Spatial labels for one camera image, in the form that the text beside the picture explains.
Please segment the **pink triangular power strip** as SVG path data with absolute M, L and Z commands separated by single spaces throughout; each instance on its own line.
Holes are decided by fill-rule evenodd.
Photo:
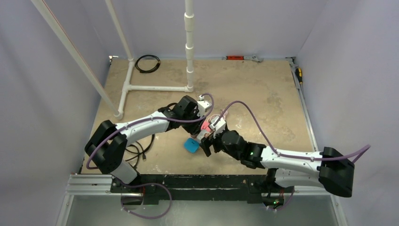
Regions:
M 208 120 L 205 120 L 201 127 L 200 127 L 200 134 L 205 134 L 205 135 L 210 135 L 212 132 L 212 129 L 209 127 L 210 122 Z

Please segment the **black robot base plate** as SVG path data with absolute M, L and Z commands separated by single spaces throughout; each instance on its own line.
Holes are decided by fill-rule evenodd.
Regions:
M 246 201 L 250 204 L 273 203 L 293 187 L 283 188 L 275 183 L 267 185 L 266 175 L 172 175 L 142 174 L 128 186 L 116 178 L 111 193 L 142 194 L 144 204 L 173 201 Z

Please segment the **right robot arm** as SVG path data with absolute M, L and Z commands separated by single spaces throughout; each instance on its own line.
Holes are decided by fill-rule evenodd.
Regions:
M 314 186 L 349 198 L 352 196 L 355 165 L 340 152 L 325 147 L 322 152 L 299 153 L 245 141 L 235 130 L 219 134 L 202 130 L 197 138 L 206 156 L 211 150 L 224 152 L 251 169 L 267 169 L 262 185 L 271 192 L 291 186 Z

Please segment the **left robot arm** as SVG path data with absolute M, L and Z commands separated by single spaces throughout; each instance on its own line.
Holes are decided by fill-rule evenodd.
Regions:
M 161 107 L 148 116 L 137 120 L 112 123 L 103 121 L 86 144 L 87 169 L 99 169 L 122 182 L 128 192 L 140 188 L 139 172 L 123 158 L 125 149 L 145 137 L 182 127 L 190 135 L 197 135 L 207 116 L 212 112 L 214 100 L 204 95 L 195 100 L 182 97 L 177 103 Z

